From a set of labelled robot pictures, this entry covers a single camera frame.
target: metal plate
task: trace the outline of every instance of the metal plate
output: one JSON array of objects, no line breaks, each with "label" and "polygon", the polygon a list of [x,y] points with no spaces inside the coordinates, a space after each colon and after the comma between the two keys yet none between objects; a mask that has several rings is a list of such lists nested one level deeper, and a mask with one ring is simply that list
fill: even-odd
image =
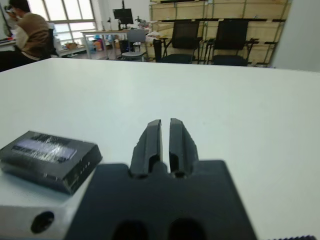
[{"label": "metal plate", "polygon": [[[62,240],[70,226],[76,208],[54,207],[0,207],[0,240]],[[33,233],[35,217],[52,212],[54,221],[41,233]]]}]

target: white tabletop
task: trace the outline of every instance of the white tabletop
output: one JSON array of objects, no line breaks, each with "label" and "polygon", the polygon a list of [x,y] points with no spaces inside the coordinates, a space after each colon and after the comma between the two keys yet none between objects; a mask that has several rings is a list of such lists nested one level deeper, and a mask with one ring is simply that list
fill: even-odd
[{"label": "white tabletop", "polygon": [[8,47],[8,46],[15,45],[15,44],[16,44],[16,40],[2,42],[2,43],[0,43],[0,48],[1,47]]},{"label": "white tabletop", "polygon": [[[0,73],[0,147],[28,130],[96,142],[130,164],[147,123],[182,120],[200,159],[223,159],[259,239],[320,238],[320,73],[48,59]],[[0,205],[76,206],[0,173]]]}]

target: screw hole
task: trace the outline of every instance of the screw hole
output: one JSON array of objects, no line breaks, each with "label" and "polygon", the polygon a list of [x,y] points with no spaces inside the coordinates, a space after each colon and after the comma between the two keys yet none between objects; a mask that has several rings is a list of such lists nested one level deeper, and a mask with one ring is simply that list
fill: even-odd
[{"label": "screw hole", "polygon": [[45,211],[37,215],[31,225],[34,234],[40,234],[47,230],[55,220],[55,215],[51,211]]},{"label": "screw hole", "polygon": [[186,179],[187,175],[183,171],[176,171],[174,177],[177,179]]}]

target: man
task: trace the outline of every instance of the man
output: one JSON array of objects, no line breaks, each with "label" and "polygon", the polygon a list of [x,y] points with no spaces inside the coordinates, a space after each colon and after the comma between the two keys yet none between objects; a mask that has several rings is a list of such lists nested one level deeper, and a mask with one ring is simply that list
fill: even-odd
[{"label": "man", "polygon": [[21,51],[0,51],[0,72],[31,64],[44,57],[49,37],[46,20],[30,12],[27,0],[10,0],[21,19],[16,24],[15,44]]}]

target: black hair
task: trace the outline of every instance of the black hair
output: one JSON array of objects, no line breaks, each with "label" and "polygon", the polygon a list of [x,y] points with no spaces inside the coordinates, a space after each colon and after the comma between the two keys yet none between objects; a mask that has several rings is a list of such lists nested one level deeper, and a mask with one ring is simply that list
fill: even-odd
[{"label": "black hair", "polygon": [[30,12],[30,8],[27,0],[10,0],[9,4],[16,9],[21,9],[25,13]]}]

